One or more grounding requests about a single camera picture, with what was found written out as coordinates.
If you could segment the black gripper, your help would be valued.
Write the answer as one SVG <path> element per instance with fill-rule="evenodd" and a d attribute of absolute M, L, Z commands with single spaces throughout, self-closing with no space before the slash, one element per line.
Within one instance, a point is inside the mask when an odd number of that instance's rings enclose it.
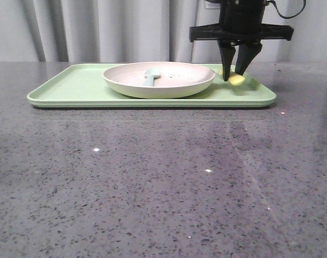
<path fill-rule="evenodd" d="M 262 22 L 266 6 L 271 1 L 220 1 L 219 21 L 215 24 L 189 29 L 189 40 L 218 40 L 222 59 L 222 77 L 229 80 L 231 64 L 239 45 L 235 73 L 243 75 L 253 59 L 261 52 L 260 40 L 292 39 L 294 29 L 289 25 Z"/>

